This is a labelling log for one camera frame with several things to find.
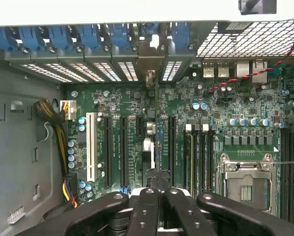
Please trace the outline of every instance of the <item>green circuit board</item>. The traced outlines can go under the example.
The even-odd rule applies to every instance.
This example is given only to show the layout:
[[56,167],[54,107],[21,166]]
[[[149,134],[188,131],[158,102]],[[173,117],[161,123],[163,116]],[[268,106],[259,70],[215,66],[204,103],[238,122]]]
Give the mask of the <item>green circuit board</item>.
[[[207,161],[212,156],[211,165],[217,171],[220,156],[227,153],[233,161],[261,161],[264,155],[270,154],[273,160],[280,161],[280,129],[275,127],[275,123],[283,122],[287,127],[294,127],[294,108],[288,106],[288,102],[294,100],[294,71],[288,70],[287,74],[282,74],[282,69],[276,69],[267,75],[267,89],[259,91],[256,86],[247,82],[234,82],[229,84],[232,90],[222,93],[219,90],[214,94],[207,91],[214,85],[219,84],[218,79],[195,78],[193,80],[185,78],[179,83],[163,84],[159,83],[154,89],[148,90],[145,84],[75,84],[67,86],[69,100],[77,102],[77,120],[68,123],[68,139],[76,140],[77,153],[75,168],[79,180],[86,181],[87,168],[87,144],[85,132],[78,130],[80,117],[86,117],[86,113],[103,112],[104,116],[111,117],[112,120],[112,161],[110,165],[110,183],[107,178],[98,172],[98,178],[93,185],[94,195],[87,198],[85,193],[79,195],[80,202],[89,201],[100,197],[111,191],[122,189],[120,181],[122,175],[122,157],[120,119],[124,118],[127,123],[126,128],[126,150],[127,150],[127,184],[131,189],[144,187],[147,184],[145,177],[146,170],[150,168],[144,166],[143,142],[148,137],[146,127],[143,135],[137,133],[137,118],[142,118],[146,125],[149,119],[149,111],[153,111],[154,123],[156,124],[155,137],[155,167],[158,170],[168,170],[174,173],[174,186],[187,188],[185,186],[186,172],[188,171],[185,159],[187,144],[185,129],[187,124],[199,125],[208,124],[214,127],[210,146],[205,146],[204,159]],[[288,95],[282,95],[282,90],[287,89]],[[72,97],[71,92],[76,91],[77,97]],[[246,95],[253,96],[255,101],[247,102]],[[100,105],[94,105],[93,101],[99,99]],[[194,103],[206,103],[206,110],[194,110]],[[170,119],[175,119],[174,127],[170,126]],[[230,119],[256,119],[255,126],[229,126]],[[260,126],[261,119],[268,119],[268,126]],[[171,148],[172,133],[174,132],[174,149]],[[106,162],[105,125],[99,123],[97,126],[97,162]],[[197,177],[199,180],[201,169],[198,168]],[[211,190],[216,191],[215,172],[212,173],[214,181],[211,183]],[[277,202],[279,202],[279,168],[277,169]]]

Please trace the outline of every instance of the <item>wire bundle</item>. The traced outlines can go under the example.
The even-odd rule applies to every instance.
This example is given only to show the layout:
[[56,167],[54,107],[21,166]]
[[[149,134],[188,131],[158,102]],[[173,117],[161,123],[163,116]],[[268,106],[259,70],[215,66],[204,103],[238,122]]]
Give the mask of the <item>wire bundle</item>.
[[236,77],[236,78],[231,78],[229,79],[228,81],[226,82],[222,82],[220,83],[218,86],[214,86],[211,90],[209,90],[208,92],[209,93],[213,93],[215,90],[217,90],[220,86],[224,86],[226,85],[227,83],[229,82],[235,82],[235,81],[239,81],[239,80],[242,80],[242,79],[248,79],[250,78],[250,76],[255,76],[255,75],[260,75],[260,74],[263,74],[265,72],[268,72],[268,71],[271,71],[273,70],[275,67],[279,66],[280,64],[284,63],[285,62],[285,59],[287,57],[289,57],[291,55],[291,53],[293,53],[294,51],[294,43],[292,45],[292,47],[290,48],[290,50],[288,51],[288,53],[279,61],[277,62],[274,66],[270,67],[270,68],[266,68],[265,70],[262,70],[262,71],[259,71],[259,72],[254,72],[252,74],[249,74],[249,75],[243,75],[243,76],[240,76],[240,77]]
[[65,196],[66,200],[68,202],[71,202],[72,205],[74,206],[74,208],[76,208],[77,207],[77,202],[75,201],[75,198],[74,198],[73,194],[70,191],[69,180],[68,179],[64,180],[62,189],[63,189],[63,193],[64,193],[64,196]]
[[42,99],[37,101],[33,105],[35,112],[44,120],[51,123],[58,143],[59,156],[62,176],[68,174],[67,165],[67,141],[65,136],[63,122],[68,118],[68,103],[65,102],[62,105],[61,111],[57,113],[48,99]]

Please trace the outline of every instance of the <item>metal mesh grille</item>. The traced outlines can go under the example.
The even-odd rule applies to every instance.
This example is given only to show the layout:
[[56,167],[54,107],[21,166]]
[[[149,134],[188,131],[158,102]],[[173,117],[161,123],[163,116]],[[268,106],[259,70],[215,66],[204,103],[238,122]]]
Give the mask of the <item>metal mesh grille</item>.
[[91,78],[92,80],[96,82],[104,82],[104,80],[100,76],[93,73],[88,67],[86,67],[82,63],[76,63],[76,64],[71,63],[69,65],[74,67],[76,70],[80,71],[81,73],[83,73],[84,75],[86,75],[87,77]]
[[119,66],[127,77],[128,81],[138,81],[137,75],[135,73],[135,69],[133,63],[131,62],[119,62]]
[[181,65],[181,61],[169,61],[162,81],[172,81]]
[[93,65],[97,67],[103,74],[105,74],[111,81],[121,81],[121,79],[107,63],[94,63]]
[[203,58],[283,57],[290,50],[293,42],[293,21],[254,22],[240,34],[217,33],[216,25],[199,47],[197,56]]
[[45,64],[46,66],[74,79],[74,80],[77,80],[78,82],[88,82],[88,80],[84,79],[83,77],[79,76],[78,74],[70,71],[69,69],[61,66],[60,64],[58,63],[52,63],[52,64]]
[[23,66],[23,67],[25,67],[25,68],[27,68],[29,70],[35,71],[37,73],[40,73],[42,75],[48,76],[48,77],[50,77],[52,79],[55,79],[55,80],[58,80],[58,81],[61,81],[61,82],[64,82],[64,83],[71,82],[70,80],[68,80],[68,79],[66,79],[64,77],[62,77],[60,75],[57,75],[57,74],[54,74],[53,72],[50,72],[50,71],[48,71],[46,69],[43,69],[43,68],[41,68],[41,67],[39,67],[39,66],[37,66],[35,64],[22,64],[20,66]]

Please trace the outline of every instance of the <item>motherboard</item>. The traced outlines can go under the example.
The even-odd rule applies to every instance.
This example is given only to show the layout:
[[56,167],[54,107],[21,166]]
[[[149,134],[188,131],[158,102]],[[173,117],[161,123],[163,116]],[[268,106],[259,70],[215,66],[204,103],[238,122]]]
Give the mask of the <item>motherboard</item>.
[[111,191],[130,195],[156,169],[194,198],[212,191],[294,221],[294,65],[209,92],[238,65],[202,64],[176,83],[155,78],[151,88],[68,85],[79,203]]

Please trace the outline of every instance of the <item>white pci slot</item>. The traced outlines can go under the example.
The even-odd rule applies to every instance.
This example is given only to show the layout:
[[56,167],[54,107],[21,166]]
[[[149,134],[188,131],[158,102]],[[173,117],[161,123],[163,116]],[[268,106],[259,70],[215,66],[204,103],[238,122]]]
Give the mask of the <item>white pci slot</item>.
[[87,181],[97,179],[97,113],[86,113]]

